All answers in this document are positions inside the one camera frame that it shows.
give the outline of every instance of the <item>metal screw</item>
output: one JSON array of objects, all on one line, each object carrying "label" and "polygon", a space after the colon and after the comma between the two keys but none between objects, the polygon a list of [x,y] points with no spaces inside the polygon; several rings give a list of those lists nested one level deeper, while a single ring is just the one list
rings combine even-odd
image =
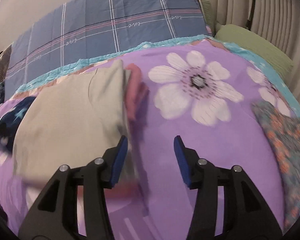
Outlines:
[{"label": "metal screw", "polygon": [[208,163],[208,161],[206,159],[199,159],[198,160],[199,165],[206,165],[207,163]]},{"label": "metal screw", "polygon": [[241,166],[239,166],[239,165],[235,165],[235,166],[233,166],[233,170],[234,170],[235,172],[240,172],[240,171],[242,171],[242,168],[241,168]]},{"label": "metal screw", "polygon": [[102,163],[104,163],[104,159],[102,159],[102,158],[96,158],[95,160],[94,160],[94,163],[96,164],[96,165],[101,165]]},{"label": "metal screw", "polygon": [[68,169],[68,165],[61,165],[59,170],[60,171],[66,171]]}]

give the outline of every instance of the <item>pillow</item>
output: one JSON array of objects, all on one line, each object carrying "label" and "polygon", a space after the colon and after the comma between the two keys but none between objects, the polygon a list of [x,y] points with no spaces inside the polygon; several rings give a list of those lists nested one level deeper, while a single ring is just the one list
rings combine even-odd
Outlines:
[{"label": "pillow", "polygon": [[264,58],[285,81],[292,70],[292,60],[280,49],[259,35],[236,25],[224,25],[217,32],[216,39],[234,42]]},{"label": "pillow", "polygon": [[216,22],[215,22],[215,17],[214,17],[211,3],[208,0],[201,0],[201,4],[202,4],[202,12],[204,15],[204,19],[206,21],[206,25],[209,26],[212,35],[214,35]]}]

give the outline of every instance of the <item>beige curtain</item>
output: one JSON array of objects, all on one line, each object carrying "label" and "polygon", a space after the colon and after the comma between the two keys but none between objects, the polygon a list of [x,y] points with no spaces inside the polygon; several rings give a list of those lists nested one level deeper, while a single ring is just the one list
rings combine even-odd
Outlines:
[{"label": "beige curtain", "polygon": [[[244,27],[252,0],[210,0],[221,25]],[[300,1],[256,0],[251,31],[268,40],[294,62],[291,75],[285,80],[300,103]]]}]

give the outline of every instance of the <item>white flower print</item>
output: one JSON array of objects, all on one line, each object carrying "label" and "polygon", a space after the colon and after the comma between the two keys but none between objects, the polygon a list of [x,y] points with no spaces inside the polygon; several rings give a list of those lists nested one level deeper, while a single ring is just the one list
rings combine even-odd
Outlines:
[{"label": "white flower print", "polygon": [[252,67],[248,67],[247,73],[255,83],[262,86],[259,88],[259,93],[263,100],[270,102],[281,114],[291,116],[290,110],[286,103],[281,99],[279,91],[268,81],[262,72],[255,70]]},{"label": "white flower print", "polygon": [[155,106],[165,119],[174,119],[183,115],[192,104],[192,118],[203,125],[213,126],[219,120],[231,120],[227,102],[243,100],[243,95],[222,80],[230,73],[219,62],[206,65],[204,56],[191,51],[184,61],[178,54],[169,53],[170,66],[156,66],[148,76],[156,83],[166,84],[160,87],[154,97]]}]

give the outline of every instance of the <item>turquoise ruffled trim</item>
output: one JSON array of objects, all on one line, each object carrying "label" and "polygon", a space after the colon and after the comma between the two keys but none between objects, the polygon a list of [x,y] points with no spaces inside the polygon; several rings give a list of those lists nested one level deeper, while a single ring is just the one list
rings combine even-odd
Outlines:
[{"label": "turquoise ruffled trim", "polygon": [[[44,84],[46,84],[46,83],[48,83],[48,82],[50,82],[50,81],[52,81],[56,78],[59,78],[59,77],[62,77],[64,75],[67,75],[69,73],[80,70],[81,68],[83,68],[85,66],[88,66],[92,63],[96,63],[96,62],[100,62],[100,61],[103,61],[103,60],[111,59],[111,58],[120,56],[122,54],[125,54],[127,52],[132,52],[132,51],[141,50],[141,49],[156,48],[156,47],[160,47],[160,46],[172,47],[172,46],[176,46],[176,45],[185,45],[185,44],[191,43],[193,41],[202,40],[204,38],[209,38],[211,40],[220,42],[219,40],[216,40],[215,38],[212,38],[212,37],[206,36],[206,35],[198,35],[198,36],[194,36],[194,37],[184,37],[184,38],[175,38],[175,39],[170,39],[170,40],[160,41],[160,42],[155,42],[155,43],[143,42],[139,46],[137,46],[135,48],[132,48],[132,49],[128,49],[126,51],[117,52],[117,53],[108,54],[108,55],[95,57],[95,58],[90,58],[90,59],[79,59],[78,62],[76,62],[76,63],[72,63],[72,64],[69,64],[69,65],[66,65],[66,66],[63,66],[63,67],[59,67],[55,70],[52,70],[52,71],[50,71],[50,72],[34,79],[34,80],[32,80],[31,82],[29,82],[27,84],[23,84],[22,86],[20,86],[18,88],[16,93],[35,89],[35,88],[37,88],[39,86],[42,86],[42,85],[44,85]],[[265,61],[262,57],[254,54],[253,52],[241,48],[240,46],[238,46],[235,43],[228,43],[228,42],[222,42],[222,43],[232,53],[237,54],[240,57],[243,57],[248,61],[253,61],[254,64],[268,78],[268,80],[272,84],[274,84],[275,87],[280,91],[280,93],[285,97],[285,99],[287,100],[289,106],[294,111],[296,116],[300,118],[300,104],[295,99],[293,94],[290,92],[288,87],[285,85],[283,80],[280,78],[278,73],[272,68],[272,66],[267,61]]]}]

